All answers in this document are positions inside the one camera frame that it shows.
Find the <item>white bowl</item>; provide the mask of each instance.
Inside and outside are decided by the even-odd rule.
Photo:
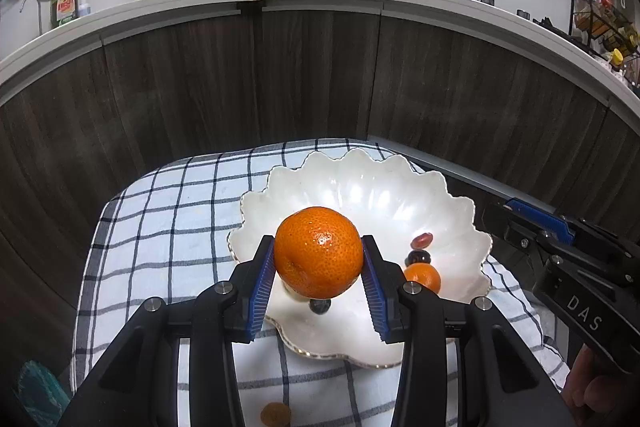
[[[300,169],[274,167],[262,192],[242,196],[242,227],[231,231],[228,246],[236,261],[254,257],[263,235],[309,206],[326,206],[348,217],[360,235],[373,235],[382,257],[398,263],[421,233],[433,233],[431,263],[442,277],[440,297],[468,303],[489,292],[480,266],[492,247],[491,236],[473,225],[475,204],[447,192],[436,171],[418,174],[404,156],[373,160],[353,149],[332,160],[312,152]],[[363,367],[392,367],[402,361],[402,344],[387,345],[373,330],[358,279],[316,315],[305,299],[295,299],[276,274],[266,318],[295,352],[317,359],[347,359]]]

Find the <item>spice rack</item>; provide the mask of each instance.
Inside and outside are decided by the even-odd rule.
[[[571,0],[569,35],[574,27],[587,33],[586,45],[591,55],[601,57],[592,49],[591,43],[602,38],[603,44],[619,49],[624,62],[640,58],[638,43],[623,33],[624,28],[631,26],[632,23],[614,6],[604,8],[599,0]]]

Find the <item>soap bottle label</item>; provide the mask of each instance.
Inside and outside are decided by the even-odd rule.
[[[72,16],[76,11],[76,0],[58,0],[56,6],[56,20],[58,22]]]

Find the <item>tablecloth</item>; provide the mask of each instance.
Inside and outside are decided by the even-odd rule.
[[[231,276],[235,263],[226,237],[241,224],[240,198],[248,190],[265,188],[271,168],[299,168],[314,150],[340,158],[354,147],[376,160],[394,154],[370,142],[319,139],[197,156],[150,172],[114,197],[102,212],[84,270],[71,389],[77,390],[146,298],[159,296],[167,303],[192,299]],[[549,345],[518,282],[491,256],[482,271],[492,282],[489,298],[560,390],[568,368]],[[177,399],[178,423],[185,427],[190,425],[188,348],[188,340],[183,340]],[[248,427],[260,426],[260,411],[274,401],[290,406],[294,427],[387,427],[391,422],[399,367],[370,370],[344,360],[303,358],[284,346],[267,321],[255,342],[234,344],[234,358]],[[447,358],[447,426],[453,426],[458,390],[453,343],[448,344]]]

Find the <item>countertop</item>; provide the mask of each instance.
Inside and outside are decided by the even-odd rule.
[[[46,62],[41,59],[57,55],[55,63],[59,64],[64,63],[67,49],[68,54],[74,57],[82,54],[82,49],[95,49],[107,43],[104,32],[109,28],[126,25],[126,31],[120,30],[119,38],[123,38],[152,27],[202,18],[209,9],[216,10],[218,14],[239,12],[238,3],[251,1],[264,1],[266,10],[328,9],[380,13],[445,27],[494,42],[531,58],[579,85],[640,134],[640,100],[612,73],[576,46],[539,25],[475,0],[136,0],[72,21],[16,50],[0,61],[0,89],[7,88],[4,84],[9,79],[28,70],[29,80],[13,86],[10,93],[13,96],[34,79],[52,70],[51,64],[48,68],[43,64],[42,72],[38,73],[38,62]],[[151,26],[149,16],[155,21]],[[140,21],[137,29],[136,20]],[[6,100],[5,94],[0,97],[0,104]]]

